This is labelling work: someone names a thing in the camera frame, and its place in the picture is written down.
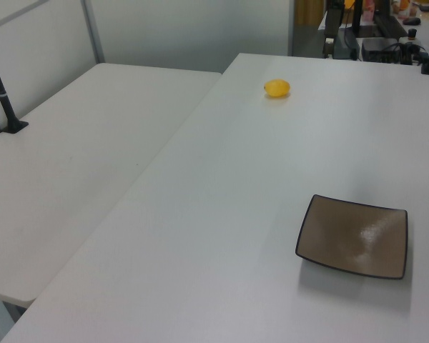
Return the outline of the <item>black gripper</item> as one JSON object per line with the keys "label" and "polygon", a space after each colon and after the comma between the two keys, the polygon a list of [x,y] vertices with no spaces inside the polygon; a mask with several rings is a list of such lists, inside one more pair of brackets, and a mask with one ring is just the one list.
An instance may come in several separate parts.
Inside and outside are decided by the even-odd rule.
{"label": "black gripper", "polygon": [[324,58],[332,56],[335,50],[335,42],[342,23],[345,0],[326,0],[326,13],[324,36],[325,42],[322,48]]}

